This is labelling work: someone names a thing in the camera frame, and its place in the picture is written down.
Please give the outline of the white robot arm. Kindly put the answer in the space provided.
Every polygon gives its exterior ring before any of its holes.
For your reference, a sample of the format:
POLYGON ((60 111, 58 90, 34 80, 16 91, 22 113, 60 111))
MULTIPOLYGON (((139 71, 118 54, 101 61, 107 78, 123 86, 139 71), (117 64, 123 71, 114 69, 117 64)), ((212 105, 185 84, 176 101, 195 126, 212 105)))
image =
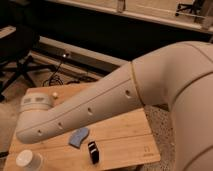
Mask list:
POLYGON ((16 136, 37 143, 145 105, 166 104, 174 171, 213 171, 213 44, 184 41, 128 62, 53 106, 43 93, 21 100, 16 136))

